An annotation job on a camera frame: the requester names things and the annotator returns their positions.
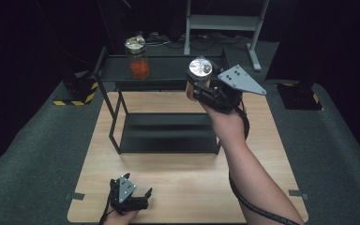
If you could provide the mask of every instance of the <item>jar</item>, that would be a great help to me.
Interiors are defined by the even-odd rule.
[[[142,36],[128,38],[125,50],[129,60],[131,75],[134,79],[146,79],[150,73],[145,40]]]
[[[206,87],[209,86],[212,74],[212,63],[209,60],[203,56],[199,56],[189,63],[188,69],[193,75],[195,75],[197,83]],[[193,96],[194,86],[190,82],[187,82],[186,95],[188,99],[197,101],[197,99]]]

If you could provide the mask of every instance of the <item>silver lid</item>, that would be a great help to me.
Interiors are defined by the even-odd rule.
[[[145,40],[142,36],[128,38],[125,41],[125,48],[128,53],[143,53],[145,51]]]
[[[204,81],[212,73],[212,63],[203,56],[199,56],[189,63],[189,70],[197,76],[198,80]]]

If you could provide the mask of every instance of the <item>gray carpet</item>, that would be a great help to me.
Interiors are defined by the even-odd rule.
[[[221,46],[217,43],[209,50],[192,49],[191,53],[220,53]],[[261,72],[253,71],[245,44],[227,46],[231,59],[268,91],[294,176],[309,196],[305,200],[307,224],[360,224],[360,147],[331,98],[315,85],[323,111],[285,110],[276,81],[264,82],[278,44],[259,42],[256,52]],[[149,47],[148,52],[181,54],[182,49],[158,46]],[[71,224],[66,195],[75,190],[103,99],[97,91],[89,105],[54,106],[52,97],[0,158],[0,224]],[[250,123],[251,128],[258,126]]]

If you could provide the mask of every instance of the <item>white metal stand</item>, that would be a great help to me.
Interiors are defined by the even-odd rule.
[[[217,15],[193,15],[191,14],[191,0],[187,0],[187,27],[186,43],[184,45],[184,54],[190,54],[189,33],[191,29],[210,29],[210,30],[240,30],[254,31],[251,43],[247,44],[253,68],[261,71],[259,60],[257,58],[255,47],[263,26],[265,12],[270,0],[263,0],[262,11],[259,16],[217,16]]]

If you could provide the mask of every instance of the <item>jar with orange contents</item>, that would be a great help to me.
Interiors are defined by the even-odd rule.
[[[145,40],[142,36],[128,38],[125,42],[130,71],[134,79],[146,79],[150,73]]]

